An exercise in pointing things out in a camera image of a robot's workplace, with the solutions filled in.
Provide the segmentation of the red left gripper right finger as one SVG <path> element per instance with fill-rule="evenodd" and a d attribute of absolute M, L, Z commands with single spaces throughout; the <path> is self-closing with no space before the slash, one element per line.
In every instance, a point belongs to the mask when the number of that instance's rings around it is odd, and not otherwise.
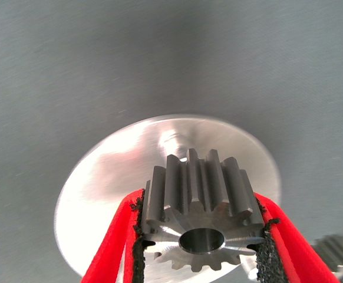
<path fill-rule="evenodd" d="M 258 282 L 338 282 L 287 214 L 271 199 L 255 194 L 265 222 L 258 246 Z"/>

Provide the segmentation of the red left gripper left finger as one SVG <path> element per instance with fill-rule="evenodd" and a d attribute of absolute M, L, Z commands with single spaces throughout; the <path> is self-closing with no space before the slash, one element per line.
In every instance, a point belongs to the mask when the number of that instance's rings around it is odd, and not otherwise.
<path fill-rule="evenodd" d="M 144 282 L 144 246 L 141 213 L 144 189 L 120 203 L 82 282 Z"/>

